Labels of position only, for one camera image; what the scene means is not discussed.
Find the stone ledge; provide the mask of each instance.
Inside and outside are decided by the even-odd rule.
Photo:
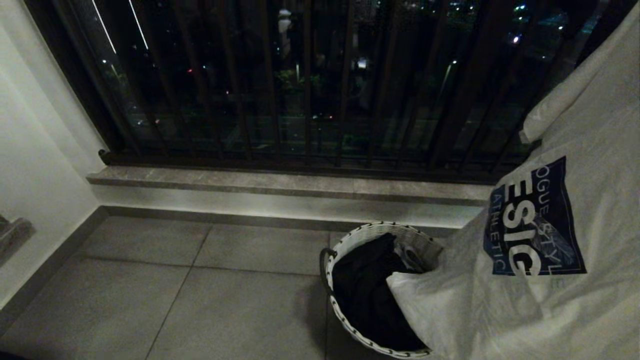
[[[109,166],[90,184],[483,206],[492,187],[472,184],[352,179],[215,170]]]

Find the basket handle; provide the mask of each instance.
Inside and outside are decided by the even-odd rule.
[[[331,290],[331,287],[329,286],[329,280],[326,279],[327,273],[326,267],[324,266],[324,257],[326,254],[329,254],[335,258],[338,255],[338,252],[334,251],[333,249],[329,249],[328,247],[325,247],[320,252],[320,279],[322,279],[322,285],[324,286],[327,294],[335,297],[335,295],[333,294],[333,290]]]

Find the gray floor tile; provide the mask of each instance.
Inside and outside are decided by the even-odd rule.
[[[188,270],[72,258],[0,349],[32,360],[144,359]]]
[[[379,354],[353,339],[340,324],[331,307],[327,314],[326,360],[388,360],[386,355]]]
[[[149,355],[158,359],[324,359],[318,277],[194,268]]]
[[[196,266],[317,275],[327,231],[213,225]]]
[[[169,265],[191,265],[210,224],[110,217],[87,239],[80,254]]]

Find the floor tile grout line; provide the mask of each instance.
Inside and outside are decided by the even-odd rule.
[[[223,268],[222,266],[211,266],[211,265],[194,265],[193,267],[194,268],[198,268],[198,269],[226,270],[226,271],[236,271],[236,272],[257,272],[257,273],[261,273],[261,274],[296,275],[296,276],[317,277],[317,274],[299,274],[299,273],[295,273],[295,272],[277,272],[277,271],[265,271],[265,270]]]
[[[202,268],[202,269],[213,269],[213,270],[227,270],[227,271],[235,271],[235,272],[258,272],[263,274],[276,274],[276,275],[297,275],[297,276],[318,276],[317,274],[300,274],[296,272],[277,272],[277,271],[266,271],[266,270],[252,270],[252,269],[242,269],[242,268],[225,268],[222,266],[211,266],[211,265],[176,265],[176,264],[165,264],[165,263],[151,263],[148,261],[141,260],[131,260],[131,259],[113,259],[113,258],[101,258],[99,256],[87,256],[87,255],[74,255],[77,258],[85,258],[90,260],[97,261],[110,261],[115,263],[130,263],[130,264],[142,264],[142,265],[155,265],[155,266],[172,266],[176,268]]]
[[[191,265],[152,263],[150,261],[144,261],[144,260],[104,258],[102,256],[94,256],[94,255],[76,254],[76,255],[74,255],[74,257],[76,257],[76,258],[85,258],[85,259],[89,259],[89,260],[97,260],[97,261],[111,261],[111,262],[114,262],[114,263],[130,263],[130,264],[142,264],[142,265],[172,266],[172,267],[176,267],[176,268],[191,268]]]
[[[202,250],[202,247],[204,246],[205,241],[207,241],[207,238],[209,237],[209,233],[211,232],[212,229],[213,229],[213,224],[210,224],[209,225],[209,229],[207,230],[207,233],[205,234],[204,238],[200,242],[200,247],[198,248],[198,252],[196,252],[196,256],[193,257],[193,260],[191,262],[191,266],[189,267],[189,270],[187,271],[187,274],[184,276],[184,279],[182,280],[182,284],[180,284],[180,288],[178,288],[178,291],[175,293],[175,297],[173,298],[173,301],[171,302],[171,305],[169,306],[169,310],[167,310],[166,314],[164,315],[164,319],[162,320],[162,323],[160,324],[160,328],[158,328],[158,332],[156,333],[156,336],[155,336],[153,342],[151,343],[151,346],[149,347],[149,350],[147,351],[147,356],[145,356],[145,360],[147,360],[149,358],[149,355],[151,355],[151,350],[153,350],[154,345],[156,345],[156,341],[158,340],[158,337],[160,336],[160,332],[162,331],[162,329],[164,327],[164,323],[166,323],[166,319],[169,317],[169,314],[171,313],[171,310],[173,309],[173,305],[175,305],[175,302],[178,300],[178,296],[180,296],[180,292],[182,291],[182,288],[184,287],[184,284],[187,282],[187,279],[189,278],[189,274],[193,270],[193,267],[194,267],[193,265],[196,263],[196,259],[198,258],[198,255],[200,255],[200,251]]]
[[[324,360],[329,357],[329,295],[324,302]]]
[[[326,246],[331,248],[331,231],[326,232],[326,237]],[[331,298],[327,294],[324,302],[324,360],[327,360],[329,356],[329,301]]]

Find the laundry basket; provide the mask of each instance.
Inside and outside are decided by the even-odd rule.
[[[426,357],[431,352],[431,349],[429,348],[418,351],[397,351],[390,348],[381,347],[372,340],[366,338],[365,336],[360,334],[357,329],[354,329],[351,326],[349,320],[347,320],[347,318],[342,314],[338,302],[335,300],[335,295],[333,293],[332,275],[334,264],[336,264],[338,260],[351,252],[353,249],[371,240],[375,240],[386,233],[391,233],[395,235],[397,239],[402,239],[403,241],[422,244],[422,247],[427,249],[431,244],[433,244],[434,246],[432,246],[431,248],[434,252],[434,258],[437,258],[437,254],[439,254],[440,250],[442,249],[433,241],[433,239],[429,238],[429,236],[408,225],[399,225],[395,222],[384,221],[376,222],[373,224],[366,224],[348,233],[340,240],[340,242],[338,242],[338,244],[333,249],[323,249],[320,252],[320,278],[322,278],[324,287],[330,296],[331,305],[333,307],[335,315],[341,321],[342,326],[345,328],[345,330],[347,330],[354,339],[361,342],[364,346],[371,348],[381,354],[392,356],[398,359],[418,359]],[[325,266],[325,257],[327,254],[329,255],[329,259]]]

